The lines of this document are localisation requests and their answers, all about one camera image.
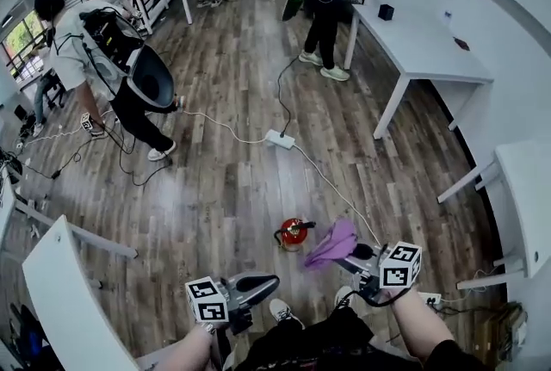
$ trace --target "ceiling light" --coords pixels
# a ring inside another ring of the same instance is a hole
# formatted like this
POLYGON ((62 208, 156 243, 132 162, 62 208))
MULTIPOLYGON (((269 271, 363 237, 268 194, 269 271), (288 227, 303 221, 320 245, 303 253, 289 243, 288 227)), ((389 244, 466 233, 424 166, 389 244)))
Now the ceiling light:
POLYGON ((6 17, 4 17, 2 21, 2 28, 8 25, 13 20, 13 18, 14 17, 12 15, 7 15, 6 17))

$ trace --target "white t-shirt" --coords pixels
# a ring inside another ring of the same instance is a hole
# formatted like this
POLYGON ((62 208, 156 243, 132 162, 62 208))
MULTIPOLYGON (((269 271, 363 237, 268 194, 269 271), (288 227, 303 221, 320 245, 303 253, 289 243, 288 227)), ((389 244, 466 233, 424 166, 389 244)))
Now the white t-shirt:
POLYGON ((105 95, 108 100, 113 100, 115 95, 111 90, 115 94, 118 92, 125 74, 103 54, 102 50, 99 49, 84 29, 84 23, 80 19, 80 13, 89 13, 94 9, 104 9, 106 7, 113 8, 119 13, 123 11, 120 7, 115 7, 100 0, 89 0, 68 9, 55 26, 56 32, 50 52, 50 62, 66 90, 72 90, 88 81, 95 94, 100 93, 105 95), (69 38, 70 34, 83 35, 84 37, 82 40, 69 38), (84 50, 83 43, 91 50, 92 58, 109 86, 97 75, 90 58, 84 50))

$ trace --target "white desk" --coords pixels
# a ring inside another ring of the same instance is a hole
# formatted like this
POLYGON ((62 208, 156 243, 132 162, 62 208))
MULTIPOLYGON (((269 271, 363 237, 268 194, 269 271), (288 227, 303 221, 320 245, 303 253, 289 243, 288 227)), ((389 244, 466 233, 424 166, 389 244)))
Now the white desk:
POLYGON ((23 263, 33 307, 67 371, 138 371, 88 283, 65 216, 23 263))
MULTIPOLYGON (((513 275, 533 277, 551 257, 551 140, 528 140, 496 147, 495 158, 489 164, 475 167, 459 182, 438 197, 446 201, 451 195, 473 181, 491 166, 493 174, 503 176, 508 195, 512 199, 522 231, 522 266, 507 269, 505 275, 488 276, 480 280, 464 281, 458 288, 482 287, 506 282, 513 275)), ((477 190, 495 177, 486 177, 476 185, 477 190)), ((494 265, 506 263, 497 261, 494 265)))
MULTIPOLYGON (((380 139, 393 118, 399 101, 411 80, 429 79, 466 83, 491 83, 492 78, 471 52, 459 48, 453 35, 436 19, 426 18, 419 13, 396 9, 391 21, 378 17, 379 9, 367 5, 353 5, 354 17, 346 50, 344 68, 350 68, 354 45, 361 21, 377 39, 400 72, 400 77, 388 101, 387 107, 373 134, 380 139)), ((465 102, 457 113, 466 108, 465 102)), ((453 121, 449 129, 453 130, 453 121)))

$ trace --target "power outlet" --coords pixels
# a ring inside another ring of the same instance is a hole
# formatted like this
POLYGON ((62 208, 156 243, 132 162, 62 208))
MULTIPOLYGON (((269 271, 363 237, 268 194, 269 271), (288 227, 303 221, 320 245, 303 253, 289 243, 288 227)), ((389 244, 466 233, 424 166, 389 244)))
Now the power outlet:
POLYGON ((440 304, 440 301, 442 300, 442 295, 439 293, 419 292, 419 296, 421 296, 421 299, 424 301, 426 305, 437 306, 438 304, 440 304))
POLYGON ((274 131, 273 129, 270 129, 266 133, 265 139, 268 140, 270 143, 284 147, 285 149, 291 149, 294 146, 293 137, 289 137, 288 135, 283 135, 282 137, 280 133, 274 131))

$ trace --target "window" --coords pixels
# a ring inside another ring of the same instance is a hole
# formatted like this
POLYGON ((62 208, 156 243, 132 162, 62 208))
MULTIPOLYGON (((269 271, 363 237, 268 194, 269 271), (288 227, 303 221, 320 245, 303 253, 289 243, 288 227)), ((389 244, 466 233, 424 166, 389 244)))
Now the window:
POLYGON ((29 54, 45 39, 44 31, 36 14, 31 12, 3 40, 0 56, 3 56, 9 72, 17 82, 40 72, 42 61, 40 58, 29 57, 29 54))

